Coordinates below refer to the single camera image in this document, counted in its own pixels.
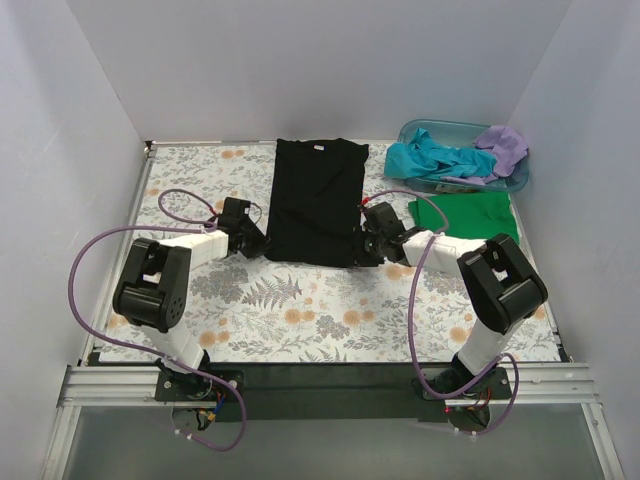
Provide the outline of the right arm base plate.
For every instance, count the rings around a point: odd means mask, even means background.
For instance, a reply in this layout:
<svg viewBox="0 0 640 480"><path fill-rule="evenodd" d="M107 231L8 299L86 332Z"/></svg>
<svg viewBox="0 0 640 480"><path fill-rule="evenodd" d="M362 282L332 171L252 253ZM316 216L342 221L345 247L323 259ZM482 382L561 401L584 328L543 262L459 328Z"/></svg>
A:
<svg viewBox="0 0 640 480"><path fill-rule="evenodd" d="M426 379L426 383L438 394L451 394L469 383L472 378L473 375L471 374L454 367L449 367L438 373L434 378ZM433 399L433 396L423 389L423 385L418 378L414 378L411 385L420 398L427 400ZM489 389L497 388L500 390L507 386L508 377L506 376L506 371L502 368L494 368L478 383L462 392L459 398L477 398L481 394L486 394Z"/></svg>

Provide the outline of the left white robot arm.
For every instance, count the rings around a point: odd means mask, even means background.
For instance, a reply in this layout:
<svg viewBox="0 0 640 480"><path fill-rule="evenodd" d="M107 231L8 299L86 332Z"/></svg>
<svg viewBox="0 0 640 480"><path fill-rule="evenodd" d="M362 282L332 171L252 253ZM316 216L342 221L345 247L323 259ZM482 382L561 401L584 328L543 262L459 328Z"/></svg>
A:
<svg viewBox="0 0 640 480"><path fill-rule="evenodd" d="M228 197L222 212L200 233L163 240L133 241L113 296L114 312L141 331L153 347L168 356L163 364L180 372L178 387L193 400L213 386L202 368L205 350L182 321L192 271L236 253L253 259L268 240L249 216L253 203Z"/></svg>

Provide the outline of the black t shirt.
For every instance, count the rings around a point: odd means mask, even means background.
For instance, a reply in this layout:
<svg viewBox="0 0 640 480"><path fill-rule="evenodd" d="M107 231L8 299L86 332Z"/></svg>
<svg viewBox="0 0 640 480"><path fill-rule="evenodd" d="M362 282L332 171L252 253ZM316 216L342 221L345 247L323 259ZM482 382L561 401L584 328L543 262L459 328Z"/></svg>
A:
<svg viewBox="0 0 640 480"><path fill-rule="evenodd" d="M273 262L355 265L369 146L342 138L276 142L265 257Z"/></svg>

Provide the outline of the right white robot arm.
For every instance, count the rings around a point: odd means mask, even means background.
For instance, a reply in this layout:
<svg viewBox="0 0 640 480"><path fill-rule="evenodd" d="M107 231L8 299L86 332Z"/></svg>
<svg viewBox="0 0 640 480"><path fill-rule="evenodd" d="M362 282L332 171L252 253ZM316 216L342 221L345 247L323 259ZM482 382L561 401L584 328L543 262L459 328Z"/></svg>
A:
<svg viewBox="0 0 640 480"><path fill-rule="evenodd" d="M387 260L412 267L408 300L408 340L419 384L437 398L455 394L475 397L489 384L489 374L523 321L548 299L548 290L515 240L504 233L488 240L460 239L443 229L407 229L387 202L370 206L363 200L361 232L370 263ZM431 270L460 278L476 321L450 366L428 379L417 360L414 309L420 274Z"/></svg>

